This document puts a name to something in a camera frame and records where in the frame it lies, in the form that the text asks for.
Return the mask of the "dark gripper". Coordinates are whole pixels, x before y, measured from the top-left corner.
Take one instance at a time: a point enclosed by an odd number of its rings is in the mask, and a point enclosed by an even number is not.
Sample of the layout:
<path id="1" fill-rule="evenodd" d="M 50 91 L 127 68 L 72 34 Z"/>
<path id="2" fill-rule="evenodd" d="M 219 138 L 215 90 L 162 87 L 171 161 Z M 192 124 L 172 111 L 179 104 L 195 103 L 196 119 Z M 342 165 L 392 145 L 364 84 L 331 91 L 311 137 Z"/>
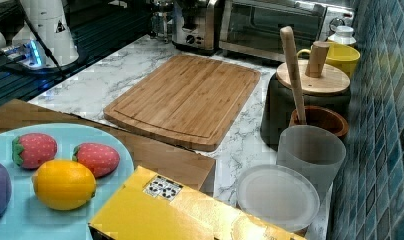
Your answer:
<path id="1" fill-rule="evenodd" d="M 183 18 L 182 29 L 184 31 L 202 31 L 205 13 L 209 0 L 176 0 L 181 8 Z"/>

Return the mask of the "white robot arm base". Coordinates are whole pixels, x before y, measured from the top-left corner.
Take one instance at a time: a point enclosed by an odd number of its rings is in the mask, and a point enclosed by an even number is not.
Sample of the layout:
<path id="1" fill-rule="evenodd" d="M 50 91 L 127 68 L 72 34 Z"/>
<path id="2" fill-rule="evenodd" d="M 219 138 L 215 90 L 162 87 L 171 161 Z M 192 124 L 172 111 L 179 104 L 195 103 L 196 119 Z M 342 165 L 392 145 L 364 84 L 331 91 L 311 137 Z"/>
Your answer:
<path id="1" fill-rule="evenodd" d="M 62 0 L 15 0 L 24 14 L 24 26 L 6 52 L 18 64 L 32 71 L 66 70 L 79 60 L 64 14 Z"/>

